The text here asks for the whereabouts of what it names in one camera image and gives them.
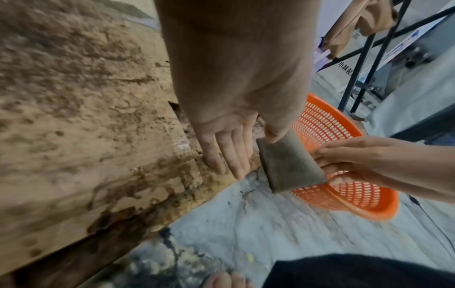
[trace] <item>perforated basket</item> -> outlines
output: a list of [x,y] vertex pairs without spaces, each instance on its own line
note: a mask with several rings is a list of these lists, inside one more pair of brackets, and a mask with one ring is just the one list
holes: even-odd
[[[305,112],[295,122],[293,128],[309,151],[324,142],[362,135],[343,113],[313,94],[308,95]],[[292,193],[310,205],[327,210],[350,211],[360,217],[376,221],[392,218],[398,210],[399,203],[396,191],[361,182],[336,186],[326,183],[300,188]]]

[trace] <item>stained wood surface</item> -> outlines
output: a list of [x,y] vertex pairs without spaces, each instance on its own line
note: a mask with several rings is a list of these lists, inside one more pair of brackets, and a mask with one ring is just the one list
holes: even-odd
[[0,3],[0,275],[201,184],[129,29],[91,2]]

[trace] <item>bare foot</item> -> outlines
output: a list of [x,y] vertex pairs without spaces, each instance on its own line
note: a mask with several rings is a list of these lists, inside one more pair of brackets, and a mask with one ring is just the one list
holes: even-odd
[[255,288],[255,286],[240,272],[234,272],[231,275],[218,272],[207,279],[203,288]]

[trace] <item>metal bar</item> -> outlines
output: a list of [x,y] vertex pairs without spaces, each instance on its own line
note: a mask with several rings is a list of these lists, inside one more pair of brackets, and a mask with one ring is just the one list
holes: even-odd
[[373,65],[371,66],[370,72],[368,73],[365,82],[364,82],[364,88],[360,89],[359,94],[357,95],[357,98],[355,99],[354,105],[352,106],[351,113],[355,113],[357,111],[357,108],[360,105],[360,102],[362,101],[362,98],[365,95],[366,89],[371,83],[371,80],[373,80],[374,73],[376,73],[376,70],[378,69],[379,64],[381,63],[382,56],[385,54],[385,50],[390,44],[390,41],[393,39],[393,35],[398,29],[398,25],[400,25],[401,20],[403,19],[404,13],[406,13],[406,10],[409,7],[409,4],[411,4],[412,0],[406,0],[403,2],[400,11],[398,12],[398,19],[397,19],[397,24],[393,26],[392,28],[389,29],[389,33],[387,33],[387,36],[385,37],[384,44],[381,46],[381,49],[379,49],[378,55],[376,56],[376,59],[373,62]]
[[417,142],[441,133],[452,131],[455,127],[455,104],[431,115],[411,127],[393,134],[390,138]]
[[345,89],[345,93],[343,94],[343,97],[341,98],[341,101],[340,101],[340,105],[338,106],[338,110],[340,110],[341,112],[343,112],[346,108],[347,101],[349,100],[349,97],[351,96],[352,90],[354,89],[354,86],[355,86],[355,83],[357,82],[359,74],[362,71],[362,67],[364,66],[365,59],[367,58],[368,54],[370,53],[371,46],[373,45],[373,41],[374,41],[375,37],[376,37],[376,33],[368,36],[368,38],[366,39],[363,50],[359,56],[359,60],[357,61],[357,64],[355,64],[354,71],[352,72],[351,78],[349,79],[349,83],[347,84],[347,87]]
[[[411,31],[413,31],[413,30],[415,30],[415,29],[417,29],[417,28],[422,27],[423,25],[426,25],[426,24],[428,24],[428,23],[431,23],[431,22],[433,22],[433,21],[435,21],[435,20],[438,20],[439,18],[445,17],[445,16],[450,15],[450,14],[452,14],[452,13],[454,13],[454,12],[455,12],[455,6],[452,6],[452,7],[450,7],[450,8],[447,8],[447,9],[444,10],[444,11],[441,11],[441,12],[439,12],[439,13],[436,13],[435,15],[432,15],[432,16],[430,16],[430,17],[428,17],[428,18],[425,18],[425,19],[423,19],[423,20],[421,20],[421,21],[419,21],[419,22],[416,22],[416,23],[414,23],[414,24],[412,24],[412,25],[409,25],[409,26],[407,26],[407,27],[405,27],[405,28],[403,28],[403,29],[401,29],[401,30],[395,32],[395,35],[393,36],[393,38],[400,37],[400,36],[402,36],[402,35],[404,35],[404,34],[407,34],[407,33],[411,32]],[[381,39],[375,41],[375,42],[373,43],[373,47],[376,47],[376,46],[378,46],[378,45],[381,45],[382,43],[384,43],[385,39],[386,39],[386,37],[381,38]],[[329,68],[329,67],[331,67],[331,66],[333,66],[333,65],[335,65],[335,64],[338,64],[338,63],[340,63],[340,62],[343,62],[343,61],[345,61],[346,59],[349,59],[349,58],[351,58],[351,57],[353,57],[353,56],[355,56],[355,55],[357,55],[357,54],[360,54],[361,52],[362,52],[362,48],[357,49],[357,50],[355,50],[355,51],[352,51],[351,53],[348,53],[348,54],[346,54],[346,55],[344,55],[344,56],[334,58],[332,62],[325,64],[325,65],[321,68],[321,70],[322,70],[322,69]]]

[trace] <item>basket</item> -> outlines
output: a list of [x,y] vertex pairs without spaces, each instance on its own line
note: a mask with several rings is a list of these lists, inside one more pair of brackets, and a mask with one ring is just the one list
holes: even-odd
[[[313,94],[308,95],[305,111],[293,128],[307,150],[313,150],[324,142],[362,135],[342,112]],[[292,193],[318,208],[350,211],[375,221],[391,219],[399,203],[396,191],[362,182],[336,186],[325,183],[299,188]]]

